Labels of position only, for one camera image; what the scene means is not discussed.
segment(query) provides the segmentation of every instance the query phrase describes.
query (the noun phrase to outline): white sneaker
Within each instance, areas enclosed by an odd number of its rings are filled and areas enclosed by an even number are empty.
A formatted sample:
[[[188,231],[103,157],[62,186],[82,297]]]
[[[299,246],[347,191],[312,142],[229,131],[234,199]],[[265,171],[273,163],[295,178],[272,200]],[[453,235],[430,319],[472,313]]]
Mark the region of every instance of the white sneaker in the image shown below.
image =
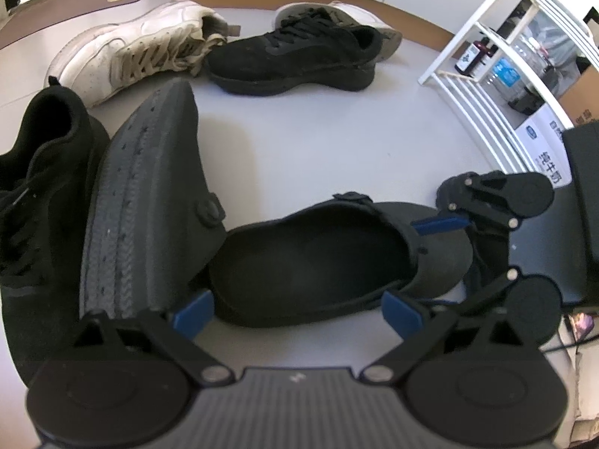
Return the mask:
[[[383,48],[378,55],[377,61],[390,58],[403,40],[403,35],[399,30],[387,25],[375,14],[359,6],[340,1],[332,1],[330,4],[309,3],[306,1],[286,4],[277,10],[273,28],[279,28],[286,18],[298,17],[314,8],[324,8],[331,19],[338,25],[368,25],[381,32],[383,35]]]
[[[131,21],[79,34],[56,55],[44,85],[54,76],[92,107],[159,71],[195,76],[206,54],[228,35],[226,21],[211,8],[173,0]]]

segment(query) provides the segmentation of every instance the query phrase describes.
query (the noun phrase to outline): clear plastic bottle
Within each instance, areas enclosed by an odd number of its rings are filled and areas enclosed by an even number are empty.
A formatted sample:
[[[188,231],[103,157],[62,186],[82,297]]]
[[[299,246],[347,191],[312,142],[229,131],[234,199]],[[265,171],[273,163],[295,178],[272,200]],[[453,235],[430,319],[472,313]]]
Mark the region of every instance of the clear plastic bottle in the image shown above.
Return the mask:
[[[520,35],[511,47],[524,59],[526,64],[539,77],[543,77],[545,70],[550,65],[546,52],[536,40]],[[489,72],[488,82],[495,86],[501,97],[508,103],[522,95],[525,87],[531,88],[531,83],[523,73],[514,65],[511,59],[501,57]]]

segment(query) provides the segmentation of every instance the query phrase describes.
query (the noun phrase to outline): white metal shelf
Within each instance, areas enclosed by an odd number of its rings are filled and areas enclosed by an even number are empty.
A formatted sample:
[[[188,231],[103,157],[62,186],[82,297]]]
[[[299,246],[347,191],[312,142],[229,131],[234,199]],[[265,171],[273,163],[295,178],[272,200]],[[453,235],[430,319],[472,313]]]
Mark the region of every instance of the white metal shelf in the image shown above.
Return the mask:
[[[536,13],[543,11],[564,31],[597,69],[599,69],[599,50],[594,45],[592,37],[586,33],[584,24],[576,21],[555,0],[531,0],[532,6],[530,9],[508,38],[504,39],[481,22],[486,12],[492,8],[496,1],[485,0],[483,2],[420,77],[419,82],[424,84],[432,79],[442,91],[447,93],[504,172],[542,172],[538,169],[536,162],[532,160],[531,154],[526,151],[516,133],[514,133],[514,128],[521,122],[510,122],[506,113],[501,110],[502,105],[507,103],[499,104],[493,100],[481,82],[486,79],[486,74],[493,68],[498,59],[501,56],[506,56],[517,67],[520,75],[534,86],[538,94],[551,107],[563,127],[572,128],[573,124],[558,100],[543,83],[543,80],[511,47],[511,44],[518,38]],[[487,65],[487,72],[482,76],[472,78],[443,70],[443,68],[446,68],[446,61],[457,52],[457,49],[463,44],[472,29],[487,35],[490,41],[498,47],[495,56]]]

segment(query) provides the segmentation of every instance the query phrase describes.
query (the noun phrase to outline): white box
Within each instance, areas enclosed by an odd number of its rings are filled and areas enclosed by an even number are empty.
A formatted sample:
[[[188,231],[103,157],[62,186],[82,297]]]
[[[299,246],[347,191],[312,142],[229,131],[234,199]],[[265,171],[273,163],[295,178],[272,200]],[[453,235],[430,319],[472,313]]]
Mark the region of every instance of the white box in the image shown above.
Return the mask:
[[[549,104],[541,106],[516,129],[516,135],[549,178],[553,188],[567,186],[572,181],[570,162],[564,148],[561,124]]]

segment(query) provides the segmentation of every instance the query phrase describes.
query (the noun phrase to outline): black cable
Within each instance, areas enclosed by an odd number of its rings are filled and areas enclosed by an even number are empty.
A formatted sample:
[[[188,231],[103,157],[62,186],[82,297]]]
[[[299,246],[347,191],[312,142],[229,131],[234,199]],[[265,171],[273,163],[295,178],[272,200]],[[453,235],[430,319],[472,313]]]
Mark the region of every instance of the black cable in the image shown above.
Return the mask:
[[[573,343],[567,344],[565,346],[557,346],[556,348],[546,349],[546,350],[542,351],[542,353],[545,354],[548,352],[561,351],[562,349],[577,348],[578,346],[582,346],[584,344],[595,341],[597,339],[599,339],[599,334],[595,334],[594,336],[587,337],[587,338],[583,339],[582,341],[573,342]]]

